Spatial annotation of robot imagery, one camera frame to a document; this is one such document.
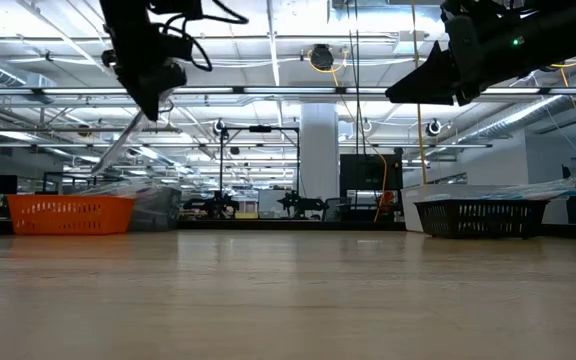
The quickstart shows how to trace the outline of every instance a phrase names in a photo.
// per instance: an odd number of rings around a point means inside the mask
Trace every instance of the laundry basket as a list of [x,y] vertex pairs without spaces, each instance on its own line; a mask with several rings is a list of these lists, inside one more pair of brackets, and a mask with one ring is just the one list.
[[19,235],[108,235],[128,229],[134,199],[113,196],[8,195]]
[[440,200],[415,203],[426,234],[450,239],[540,235],[549,201]]

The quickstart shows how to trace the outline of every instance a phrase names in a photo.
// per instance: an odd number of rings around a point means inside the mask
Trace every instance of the orange basket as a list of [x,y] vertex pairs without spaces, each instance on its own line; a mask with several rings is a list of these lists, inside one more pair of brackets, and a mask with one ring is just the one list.
[[113,196],[8,195],[19,235],[108,235],[128,230],[134,199]]

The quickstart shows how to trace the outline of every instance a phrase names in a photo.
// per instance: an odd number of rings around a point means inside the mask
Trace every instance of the wooden floor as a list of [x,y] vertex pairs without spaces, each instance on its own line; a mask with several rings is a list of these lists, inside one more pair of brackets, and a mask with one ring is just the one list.
[[576,241],[0,238],[0,359],[576,359]]

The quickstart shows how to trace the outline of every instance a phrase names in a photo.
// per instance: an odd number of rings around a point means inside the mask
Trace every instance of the pillar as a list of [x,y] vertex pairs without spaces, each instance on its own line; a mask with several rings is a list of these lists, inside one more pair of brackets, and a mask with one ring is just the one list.
[[322,200],[339,197],[339,131],[335,104],[302,104],[302,197]]

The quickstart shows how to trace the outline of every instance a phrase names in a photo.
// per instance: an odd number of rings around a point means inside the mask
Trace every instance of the black basket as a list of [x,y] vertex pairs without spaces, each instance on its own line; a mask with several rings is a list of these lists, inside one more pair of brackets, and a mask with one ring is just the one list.
[[450,239],[540,235],[549,201],[440,200],[416,203],[426,234]]

